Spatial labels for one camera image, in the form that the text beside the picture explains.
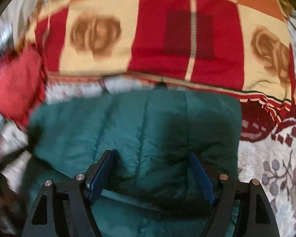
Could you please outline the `green quilted puffer jacket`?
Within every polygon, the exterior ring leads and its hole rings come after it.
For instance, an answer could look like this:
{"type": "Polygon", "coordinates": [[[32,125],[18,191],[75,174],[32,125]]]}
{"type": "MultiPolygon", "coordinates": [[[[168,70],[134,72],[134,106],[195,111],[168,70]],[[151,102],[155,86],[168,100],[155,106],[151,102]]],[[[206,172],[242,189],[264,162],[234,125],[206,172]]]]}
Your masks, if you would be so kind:
{"type": "Polygon", "coordinates": [[[240,102],[166,88],[105,93],[42,105],[28,128],[20,191],[85,172],[106,150],[117,158],[91,209],[103,236],[200,236],[212,207],[190,170],[191,153],[237,179],[240,102]]]}

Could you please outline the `red heart ruffled pillow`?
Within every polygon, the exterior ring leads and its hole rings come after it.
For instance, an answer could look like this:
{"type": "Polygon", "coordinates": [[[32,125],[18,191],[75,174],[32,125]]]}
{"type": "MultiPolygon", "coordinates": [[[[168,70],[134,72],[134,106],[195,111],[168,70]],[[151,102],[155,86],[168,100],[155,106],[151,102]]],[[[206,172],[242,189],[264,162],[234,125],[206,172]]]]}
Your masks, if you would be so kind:
{"type": "Polygon", "coordinates": [[[30,114],[45,101],[44,64],[44,54],[33,44],[0,61],[0,114],[19,127],[28,126],[30,114]]]}

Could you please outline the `white floral plush blanket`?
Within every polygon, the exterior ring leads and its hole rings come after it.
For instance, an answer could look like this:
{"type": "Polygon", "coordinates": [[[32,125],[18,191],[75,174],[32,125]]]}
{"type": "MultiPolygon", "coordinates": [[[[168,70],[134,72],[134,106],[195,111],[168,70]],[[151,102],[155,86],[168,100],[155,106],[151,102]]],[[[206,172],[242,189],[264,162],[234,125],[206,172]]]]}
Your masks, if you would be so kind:
{"type": "MultiPolygon", "coordinates": [[[[240,180],[259,179],[270,199],[280,236],[296,236],[296,107],[288,118],[257,142],[250,142],[249,127],[258,130],[257,134],[264,133],[258,126],[260,122],[242,122],[244,133],[238,146],[240,180]]],[[[0,115],[0,157],[25,146],[26,141],[26,134],[0,115]]],[[[12,190],[18,190],[28,160],[29,154],[25,153],[4,170],[12,190]]]]}

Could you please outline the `red cream rose quilt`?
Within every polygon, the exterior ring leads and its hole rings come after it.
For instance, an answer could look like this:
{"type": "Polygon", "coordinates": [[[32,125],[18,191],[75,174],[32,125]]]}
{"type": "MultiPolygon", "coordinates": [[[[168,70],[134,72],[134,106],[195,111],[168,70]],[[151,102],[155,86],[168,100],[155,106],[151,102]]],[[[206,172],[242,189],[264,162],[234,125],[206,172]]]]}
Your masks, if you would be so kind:
{"type": "Polygon", "coordinates": [[[277,121],[296,105],[279,0],[47,0],[25,40],[57,75],[165,80],[258,101],[277,121]]]}

